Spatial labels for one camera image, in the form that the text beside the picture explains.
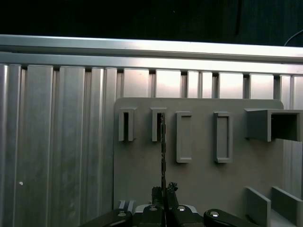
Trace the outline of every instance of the rectangular hole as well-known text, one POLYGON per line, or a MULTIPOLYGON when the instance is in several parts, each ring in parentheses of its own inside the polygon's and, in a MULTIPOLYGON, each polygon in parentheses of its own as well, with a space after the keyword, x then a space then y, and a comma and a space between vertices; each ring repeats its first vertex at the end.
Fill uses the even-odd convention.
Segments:
POLYGON ((27 65, 22 65, 22 66, 21 66, 21 69, 27 71, 27 65))
POLYGON ((157 141, 161 141, 161 113, 157 113, 157 141))
POLYGON ((85 68, 85 73, 90 72, 91 73, 91 68, 85 68))
POLYGON ((128 141, 128 113, 124 113, 124 141, 128 141))
POLYGON ((271 138, 297 140, 297 117, 296 113, 273 113, 271 115, 271 138))

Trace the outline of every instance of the gray panel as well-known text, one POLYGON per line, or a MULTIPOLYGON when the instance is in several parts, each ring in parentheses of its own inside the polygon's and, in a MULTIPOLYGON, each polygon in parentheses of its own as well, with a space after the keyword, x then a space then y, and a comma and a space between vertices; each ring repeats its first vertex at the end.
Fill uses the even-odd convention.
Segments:
POLYGON ((156 70, 156 97, 181 97, 181 72, 156 70))
POLYGON ((261 227, 270 227, 270 200, 252 188, 246 188, 246 198, 246 214, 261 227))
POLYGON ((148 70, 125 69, 123 79, 123 97, 148 97, 148 70))
POLYGON ((82 186, 86 187, 86 217, 82 221, 91 220, 100 215, 101 186, 104 173, 101 172, 102 152, 102 126, 103 126, 103 98, 104 98, 104 70, 92 69, 90 82, 90 102, 88 112, 87 133, 87 167, 86 181, 82 186))
POLYGON ((51 138, 53 68, 28 66, 19 130, 15 225, 45 226, 51 138))
POLYGON ((9 90, 7 111, 7 143, 5 157, 4 226, 13 226, 15 201, 16 152, 18 143, 18 114, 21 67, 9 67, 9 90))
POLYGON ((243 98, 243 74, 219 73, 219 98, 243 98))
POLYGON ((113 142, 114 142, 114 105, 116 101, 117 69, 106 69, 104 80, 104 110, 102 129, 102 189, 100 213, 104 214, 113 207, 113 142))
POLYGON ((211 72, 201 72, 201 92, 200 98, 212 98, 213 95, 213 74, 211 72))
MULTIPOLYGON (((303 77, 293 77, 293 109, 303 110, 303 77)), ((293 142, 292 150, 292 191, 291 194, 302 198, 301 188, 302 171, 302 143, 293 142)))
POLYGON ((123 98, 116 101, 116 119, 120 108, 129 107, 136 107, 137 138, 129 143, 119 142, 118 126, 115 124, 114 207, 119 206, 120 200, 136 200, 137 204, 148 204, 151 188, 161 183, 160 143, 151 141, 152 107, 167 108, 166 179, 167 182, 178 183, 177 196, 180 204, 191 204, 199 213, 216 207, 244 217, 245 186, 268 195, 273 185, 283 185, 283 141, 263 143, 244 138, 244 108, 281 109, 281 102, 249 99, 123 98), (176 112, 179 111, 192 112, 192 160, 186 165, 176 163, 176 112), (213 159, 214 112, 222 111, 232 113, 234 120, 233 163, 227 165, 218 165, 213 159))
POLYGON ((199 98, 199 72, 187 72, 187 98, 199 98))
POLYGON ((273 99, 274 76, 262 74, 250 74, 250 98, 273 99))
POLYGON ((51 226, 78 226, 84 68, 60 68, 55 102, 51 226))
POLYGON ((233 142, 232 114, 229 112, 214 113, 214 161, 217 163, 232 162, 233 142))
POLYGON ((271 191, 272 209, 289 220, 295 226, 302 227, 303 201, 291 194, 273 187, 271 191))
POLYGON ((4 213, 4 188, 5 188, 5 154, 6 154, 6 125, 7 101, 9 88, 9 67, 0 65, 0 227, 4 213))
POLYGON ((177 115, 177 151, 176 161, 178 163, 190 163, 192 160, 192 135, 190 111, 180 111, 177 115))

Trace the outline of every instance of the gray block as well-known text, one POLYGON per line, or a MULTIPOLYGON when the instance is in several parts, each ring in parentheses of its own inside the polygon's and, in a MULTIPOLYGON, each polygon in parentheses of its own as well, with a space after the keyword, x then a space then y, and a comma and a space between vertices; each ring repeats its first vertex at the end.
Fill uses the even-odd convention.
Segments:
POLYGON ((270 199, 249 187, 246 188, 246 198, 246 214, 259 226, 270 227, 270 199))
POLYGON ((214 113, 214 161, 217 163, 232 162, 232 114, 229 112, 214 113))
POLYGON ((303 111, 247 109, 247 138, 303 141, 303 111))
POLYGON ((177 112, 177 162, 190 163, 192 149, 190 111, 177 112))
POLYGON ((302 205, 303 201, 291 194, 273 187, 271 191, 272 209, 293 223, 297 227, 302 227, 302 205))

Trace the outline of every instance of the metal plate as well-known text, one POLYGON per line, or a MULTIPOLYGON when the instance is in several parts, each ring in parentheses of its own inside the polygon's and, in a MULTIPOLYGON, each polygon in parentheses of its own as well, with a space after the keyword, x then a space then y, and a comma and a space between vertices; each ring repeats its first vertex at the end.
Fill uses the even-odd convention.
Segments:
POLYGON ((200 214, 216 207, 244 217, 244 188, 265 196, 271 187, 283 185, 283 141, 271 143, 245 138, 244 108, 281 109, 277 100, 123 98, 115 104, 114 207, 120 200, 148 204, 152 188, 161 184, 160 143, 152 142, 152 110, 166 108, 166 180, 178 183, 180 204, 191 204, 200 214), (133 141, 118 141, 119 110, 135 109, 133 141), (191 161, 176 163, 176 113, 191 112, 187 142, 191 161), (213 159, 214 112, 233 115, 232 162, 218 165, 213 159))

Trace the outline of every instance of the rectangular slot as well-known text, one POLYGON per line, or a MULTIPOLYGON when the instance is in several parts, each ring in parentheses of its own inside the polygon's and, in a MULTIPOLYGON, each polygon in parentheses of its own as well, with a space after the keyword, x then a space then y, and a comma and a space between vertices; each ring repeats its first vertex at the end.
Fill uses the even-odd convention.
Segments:
POLYGON ((232 116, 229 112, 214 113, 214 160, 232 162, 232 116))
POLYGON ((135 108, 119 110, 119 141, 134 140, 134 110, 135 108))
POLYGON ((153 142, 160 141, 161 138, 161 114, 166 108, 151 108, 152 111, 152 132, 151 140, 153 142))
POLYGON ((190 163, 191 149, 191 112, 177 112, 177 162, 190 163))
POLYGON ((124 118, 123 140, 128 140, 128 113, 123 113, 123 118, 124 118))

